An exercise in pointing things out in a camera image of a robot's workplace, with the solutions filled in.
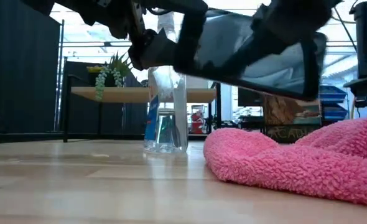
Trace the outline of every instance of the black partition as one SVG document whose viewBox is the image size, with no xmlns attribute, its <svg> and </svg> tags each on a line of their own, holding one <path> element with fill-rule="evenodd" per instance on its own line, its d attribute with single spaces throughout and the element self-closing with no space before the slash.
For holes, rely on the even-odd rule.
<svg viewBox="0 0 367 224">
<path fill-rule="evenodd" d="M 60 24 L 0 0 L 0 129 L 53 131 Z"/>
<path fill-rule="evenodd" d="M 96 63 L 70 62 L 66 61 L 64 76 L 75 75 L 88 82 L 88 66 L 98 65 Z M 86 83 L 72 79 L 72 87 L 89 86 Z M 134 75 L 126 77 L 126 87 L 139 87 L 141 84 Z M 68 93 L 63 94 L 63 103 Z M 82 96 L 70 94 L 68 132 L 73 134 L 96 134 L 98 125 L 101 134 L 144 134 L 147 113 L 147 103 L 103 103 L 86 99 Z"/>
</svg>

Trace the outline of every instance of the pink microfiber towel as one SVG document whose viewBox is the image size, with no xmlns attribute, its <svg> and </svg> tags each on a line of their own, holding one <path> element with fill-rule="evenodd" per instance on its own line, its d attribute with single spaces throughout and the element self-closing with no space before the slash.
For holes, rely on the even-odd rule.
<svg viewBox="0 0 367 224">
<path fill-rule="evenodd" d="M 289 146 L 219 129 L 205 141 L 204 156 L 223 181 L 367 205 L 367 119 L 332 124 Z"/>
</svg>

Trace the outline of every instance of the blue storage bin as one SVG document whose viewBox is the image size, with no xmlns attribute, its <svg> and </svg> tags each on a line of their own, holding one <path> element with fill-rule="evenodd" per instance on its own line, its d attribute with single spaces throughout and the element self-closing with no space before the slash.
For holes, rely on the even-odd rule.
<svg viewBox="0 0 367 224">
<path fill-rule="evenodd" d="M 319 89 L 319 99 L 322 103 L 333 104 L 343 103 L 346 97 L 346 92 L 335 87 L 322 85 Z"/>
<path fill-rule="evenodd" d="M 341 121 L 345 119 L 348 111 L 340 105 L 325 105 L 324 114 L 326 120 Z"/>
</svg>

